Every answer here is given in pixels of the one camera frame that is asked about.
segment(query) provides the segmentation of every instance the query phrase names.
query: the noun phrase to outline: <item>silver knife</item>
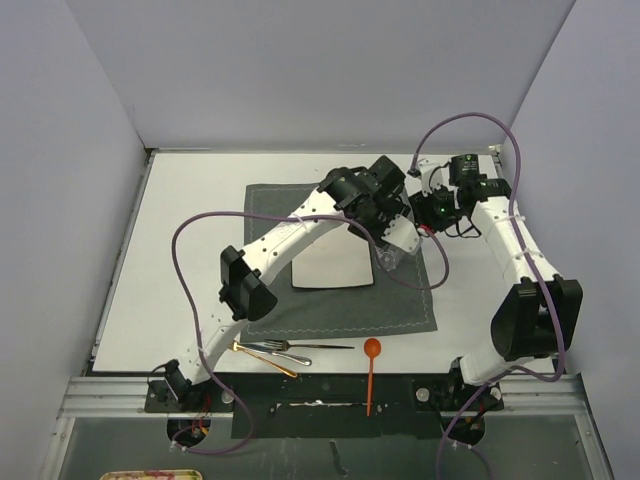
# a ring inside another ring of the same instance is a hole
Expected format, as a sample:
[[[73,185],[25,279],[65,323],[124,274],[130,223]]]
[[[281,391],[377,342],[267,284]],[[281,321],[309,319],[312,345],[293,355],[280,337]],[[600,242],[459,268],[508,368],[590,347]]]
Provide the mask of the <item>silver knife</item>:
[[[304,365],[306,367],[310,367],[313,363],[310,358],[307,357],[299,357],[298,355],[291,355],[290,353],[279,352],[277,350],[271,350],[270,348],[264,347],[262,345],[256,345],[255,343],[241,343],[241,346],[252,350],[255,353],[262,353],[267,355],[273,355],[274,357],[282,357],[287,360],[291,360],[292,362],[299,363],[300,365]]]

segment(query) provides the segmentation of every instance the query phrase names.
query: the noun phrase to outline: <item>gray felt mat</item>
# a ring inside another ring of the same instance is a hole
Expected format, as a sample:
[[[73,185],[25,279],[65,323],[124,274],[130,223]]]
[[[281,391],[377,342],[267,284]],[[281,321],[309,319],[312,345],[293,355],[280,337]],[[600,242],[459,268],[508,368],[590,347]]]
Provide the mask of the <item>gray felt mat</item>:
[[[249,185],[244,209],[288,216],[316,186]],[[260,238],[273,226],[273,222],[245,219],[245,243]],[[405,257],[394,274],[416,285],[429,284],[421,255]],[[437,330],[431,292],[411,290],[393,282],[375,262],[373,277],[371,286],[296,289],[291,285],[291,265],[288,265],[269,286],[278,298],[278,305],[245,329],[241,340],[368,337]]]

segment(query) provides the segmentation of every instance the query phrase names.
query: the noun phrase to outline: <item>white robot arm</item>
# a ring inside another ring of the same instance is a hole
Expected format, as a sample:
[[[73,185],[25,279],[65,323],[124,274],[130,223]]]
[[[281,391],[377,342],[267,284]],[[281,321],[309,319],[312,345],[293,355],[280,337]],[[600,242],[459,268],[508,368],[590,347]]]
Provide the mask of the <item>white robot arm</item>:
[[[465,383],[482,385],[514,365],[557,353],[556,335],[538,280],[545,283],[553,299],[565,349],[573,338],[582,289],[576,280],[563,279],[540,252],[517,203],[514,202],[513,216],[508,213],[511,188],[504,179],[481,175],[477,155],[453,157],[448,167],[450,184],[457,191],[442,185],[439,173],[443,167],[426,162],[418,165],[422,190],[409,200],[416,222],[434,232],[446,230],[467,217],[487,242],[510,288],[491,320],[490,338],[480,341],[460,359]],[[522,235],[524,249],[514,223]],[[535,262],[540,278],[526,261],[525,253]]]
[[[421,239],[405,216],[410,207],[402,199],[404,179],[402,171],[384,156],[369,169],[335,169],[289,215],[291,222],[279,223],[240,251],[227,247],[221,254],[220,291],[220,301],[226,306],[215,315],[213,327],[203,332],[203,353],[209,366],[213,368],[251,321],[275,307],[277,299],[267,287],[278,273],[315,240],[343,225],[341,218],[362,225],[380,246],[415,254]],[[309,216],[322,218],[302,220]],[[350,231],[362,236],[356,228]],[[177,360],[182,375],[192,384],[209,378],[195,342]]]

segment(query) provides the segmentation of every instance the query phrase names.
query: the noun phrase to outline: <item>orange spoon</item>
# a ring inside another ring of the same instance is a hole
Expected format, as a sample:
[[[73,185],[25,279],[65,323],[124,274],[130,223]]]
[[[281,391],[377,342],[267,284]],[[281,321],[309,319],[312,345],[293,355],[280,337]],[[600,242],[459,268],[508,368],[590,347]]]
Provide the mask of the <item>orange spoon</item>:
[[[369,357],[369,385],[367,387],[367,417],[371,416],[371,397],[373,394],[373,359],[380,355],[382,345],[377,338],[364,342],[364,353]]]

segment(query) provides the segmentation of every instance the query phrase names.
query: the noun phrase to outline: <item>gray wall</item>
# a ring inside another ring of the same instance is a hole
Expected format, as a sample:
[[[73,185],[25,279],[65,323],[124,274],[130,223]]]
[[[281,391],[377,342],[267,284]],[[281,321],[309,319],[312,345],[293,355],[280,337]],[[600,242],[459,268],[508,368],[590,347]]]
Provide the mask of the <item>gray wall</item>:
[[[148,147],[408,151],[513,120],[573,0],[67,3]]]
[[[0,476],[36,478],[144,161],[62,0],[0,2]]]
[[[639,21],[637,0],[579,0],[513,126],[530,228],[584,288],[571,363],[617,479],[640,469]]]

